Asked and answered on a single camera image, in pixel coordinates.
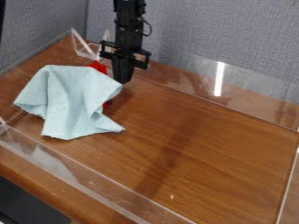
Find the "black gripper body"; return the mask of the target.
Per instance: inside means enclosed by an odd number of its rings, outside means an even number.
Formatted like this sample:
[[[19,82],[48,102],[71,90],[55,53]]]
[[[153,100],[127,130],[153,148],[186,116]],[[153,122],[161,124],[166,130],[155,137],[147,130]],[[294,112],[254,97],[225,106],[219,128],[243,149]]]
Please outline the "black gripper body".
[[[102,58],[111,60],[114,56],[118,56],[121,59],[127,59],[134,67],[145,70],[150,68],[150,58],[153,54],[147,50],[139,49],[127,51],[116,47],[114,42],[106,40],[100,41],[100,46],[99,56]],[[145,60],[138,60],[137,55],[145,56]]]

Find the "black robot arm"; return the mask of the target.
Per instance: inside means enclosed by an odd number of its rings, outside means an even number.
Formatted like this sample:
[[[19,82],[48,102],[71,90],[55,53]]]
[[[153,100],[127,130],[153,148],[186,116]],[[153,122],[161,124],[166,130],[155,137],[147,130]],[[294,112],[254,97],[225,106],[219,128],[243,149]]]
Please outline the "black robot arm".
[[[114,0],[116,13],[115,41],[100,41],[99,56],[112,62],[114,79],[127,84],[134,76],[135,68],[145,70],[150,67],[151,53],[143,49],[145,25],[151,25],[143,18],[146,0]]]

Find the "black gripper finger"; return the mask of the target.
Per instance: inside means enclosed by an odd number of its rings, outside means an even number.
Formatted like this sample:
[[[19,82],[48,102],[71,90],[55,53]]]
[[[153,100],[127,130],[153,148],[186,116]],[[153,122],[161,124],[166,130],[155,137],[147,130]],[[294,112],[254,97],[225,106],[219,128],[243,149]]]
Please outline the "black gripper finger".
[[[114,79],[125,84],[123,74],[122,74],[122,59],[119,57],[112,58],[112,71],[114,71]]]
[[[130,60],[125,62],[125,83],[129,83],[133,79],[135,67]]]

